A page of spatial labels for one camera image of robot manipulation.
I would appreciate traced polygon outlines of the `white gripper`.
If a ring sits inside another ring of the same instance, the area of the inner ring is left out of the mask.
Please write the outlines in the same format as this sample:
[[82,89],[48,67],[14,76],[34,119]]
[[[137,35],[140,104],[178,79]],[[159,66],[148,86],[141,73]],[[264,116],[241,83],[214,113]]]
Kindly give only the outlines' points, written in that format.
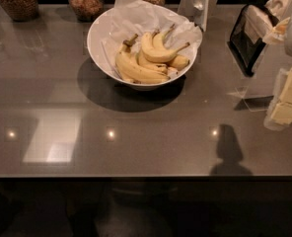
[[267,129],[282,131],[287,124],[292,123],[292,106],[287,103],[292,105],[292,68],[289,72],[281,68],[276,75],[273,98],[263,121],[263,125]]

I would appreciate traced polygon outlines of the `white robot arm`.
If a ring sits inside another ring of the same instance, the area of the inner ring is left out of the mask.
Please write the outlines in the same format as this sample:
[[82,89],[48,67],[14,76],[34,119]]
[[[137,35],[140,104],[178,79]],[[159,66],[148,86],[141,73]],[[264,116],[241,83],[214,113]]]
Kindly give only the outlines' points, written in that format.
[[[267,44],[284,46],[285,53],[292,57],[292,0],[268,0],[265,7],[278,19],[275,27],[264,36]],[[292,124],[292,67],[281,68],[276,75],[273,99],[266,111],[263,125],[281,131]]]

